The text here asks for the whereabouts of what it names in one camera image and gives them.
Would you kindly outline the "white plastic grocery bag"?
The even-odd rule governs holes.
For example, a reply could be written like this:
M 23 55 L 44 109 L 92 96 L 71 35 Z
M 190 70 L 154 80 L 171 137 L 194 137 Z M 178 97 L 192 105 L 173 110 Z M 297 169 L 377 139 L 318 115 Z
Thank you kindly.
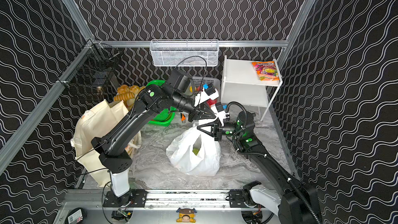
M 183 174 L 215 176 L 220 168 L 221 147 L 212 137 L 192 127 L 171 142 L 166 155 Z

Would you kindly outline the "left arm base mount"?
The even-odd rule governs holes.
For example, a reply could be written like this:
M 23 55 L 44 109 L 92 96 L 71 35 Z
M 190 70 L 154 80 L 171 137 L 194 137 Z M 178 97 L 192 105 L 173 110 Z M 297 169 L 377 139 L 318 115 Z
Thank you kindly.
M 103 207 L 144 207 L 148 192 L 143 189 L 132 189 L 128 193 L 116 197 L 112 190 L 108 191 L 103 200 Z

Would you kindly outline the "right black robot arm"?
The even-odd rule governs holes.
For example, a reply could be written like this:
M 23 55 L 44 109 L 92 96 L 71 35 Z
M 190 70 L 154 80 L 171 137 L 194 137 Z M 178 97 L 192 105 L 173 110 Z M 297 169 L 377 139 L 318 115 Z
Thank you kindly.
M 322 217 L 315 187 L 303 183 L 283 168 L 255 134 L 255 113 L 231 102 L 216 104 L 216 119 L 197 129 L 215 141 L 226 137 L 235 151 L 256 165 L 274 186 L 272 192 L 254 181 L 242 190 L 246 206 L 259 206 L 278 217 L 282 224 L 320 224 Z

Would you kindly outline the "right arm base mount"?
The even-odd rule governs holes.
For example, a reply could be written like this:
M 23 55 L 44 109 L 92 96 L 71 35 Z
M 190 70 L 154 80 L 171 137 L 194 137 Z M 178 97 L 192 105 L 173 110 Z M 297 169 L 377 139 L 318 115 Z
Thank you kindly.
M 230 190 L 225 198 L 231 208 L 273 206 L 275 199 L 278 199 L 278 195 L 257 180 L 244 185 L 242 189 Z

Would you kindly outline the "cream canvas tote bag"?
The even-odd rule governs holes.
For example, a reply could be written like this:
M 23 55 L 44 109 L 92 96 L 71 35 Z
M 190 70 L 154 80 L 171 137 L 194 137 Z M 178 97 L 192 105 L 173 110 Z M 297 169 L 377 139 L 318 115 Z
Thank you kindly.
M 75 159 L 90 172 L 99 187 L 110 181 L 110 175 L 99 159 L 99 153 L 92 148 L 94 138 L 107 135 L 128 113 L 124 102 L 108 103 L 106 100 L 85 111 L 77 122 L 71 146 L 75 150 Z

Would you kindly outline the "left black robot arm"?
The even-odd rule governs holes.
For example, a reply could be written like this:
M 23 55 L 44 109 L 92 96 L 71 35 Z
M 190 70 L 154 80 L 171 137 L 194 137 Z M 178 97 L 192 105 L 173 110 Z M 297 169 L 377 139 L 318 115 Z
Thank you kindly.
M 119 198 L 130 191 L 128 170 L 132 159 L 125 148 L 149 121 L 171 107 L 187 113 L 189 122 L 215 119 L 216 114 L 207 101 L 218 96 L 219 92 L 213 84 L 205 84 L 196 91 L 193 78 L 179 69 L 174 69 L 162 85 L 152 84 L 142 90 L 133 109 L 106 135 L 94 137 L 91 141 L 94 150 L 99 153 L 101 164 L 110 172 L 114 196 Z

